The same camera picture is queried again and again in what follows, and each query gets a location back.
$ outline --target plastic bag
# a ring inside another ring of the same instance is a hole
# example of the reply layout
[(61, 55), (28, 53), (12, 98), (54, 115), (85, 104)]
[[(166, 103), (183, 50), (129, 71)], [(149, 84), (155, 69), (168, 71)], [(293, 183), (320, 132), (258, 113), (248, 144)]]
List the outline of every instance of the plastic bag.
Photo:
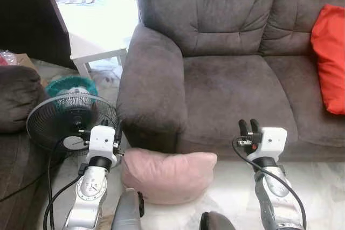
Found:
[(0, 66), (18, 65), (16, 56), (9, 51), (0, 50)]

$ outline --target cardboard box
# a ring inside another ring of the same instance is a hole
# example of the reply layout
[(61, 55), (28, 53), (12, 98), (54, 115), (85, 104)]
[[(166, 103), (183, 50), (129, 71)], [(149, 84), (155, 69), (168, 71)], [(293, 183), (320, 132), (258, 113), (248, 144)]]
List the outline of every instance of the cardboard box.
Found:
[[(33, 68), (37, 72), (37, 74), (39, 74), (37, 68), (34, 66), (30, 58), (25, 53), (15, 55), (17, 58), (18, 65)], [(41, 85), (43, 87), (46, 87), (48, 85), (47, 80), (41, 78)]]

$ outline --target sofa backrest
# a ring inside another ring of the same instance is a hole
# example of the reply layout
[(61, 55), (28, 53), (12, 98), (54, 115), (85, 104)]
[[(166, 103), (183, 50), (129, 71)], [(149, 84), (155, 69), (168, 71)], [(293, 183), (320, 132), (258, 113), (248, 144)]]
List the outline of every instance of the sofa backrest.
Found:
[(145, 26), (184, 56), (306, 54), (324, 4), (344, 0), (138, 0)]
[(260, 52), (263, 55), (310, 54), (311, 30), (326, 3), (345, 6), (345, 0), (274, 0)]

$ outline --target red pillow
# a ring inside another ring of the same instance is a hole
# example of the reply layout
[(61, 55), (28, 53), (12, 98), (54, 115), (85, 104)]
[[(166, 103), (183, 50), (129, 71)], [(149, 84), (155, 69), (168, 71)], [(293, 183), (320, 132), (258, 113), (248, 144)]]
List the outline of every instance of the red pillow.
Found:
[(330, 113), (345, 114), (345, 9), (326, 4), (313, 27), (323, 102)]

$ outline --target table leg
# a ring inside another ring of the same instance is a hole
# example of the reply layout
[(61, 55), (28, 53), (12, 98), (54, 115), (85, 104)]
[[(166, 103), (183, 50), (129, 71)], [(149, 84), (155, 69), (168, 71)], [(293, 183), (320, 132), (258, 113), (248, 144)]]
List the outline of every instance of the table leg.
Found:
[(118, 55), (118, 63), (121, 67), (125, 65), (127, 50), (125, 49), (121, 55)]
[(85, 63), (85, 67), (86, 67), (86, 69), (87, 69), (87, 71), (91, 71), (91, 68), (90, 68), (90, 64), (89, 63)]
[(77, 67), (77, 70), (81, 76), (83, 76), (84, 78), (91, 79), (91, 76), (88, 72), (88, 68), (90, 68), (88, 63), (84, 63), (84, 64), (83, 63), (74, 63), (74, 64)]

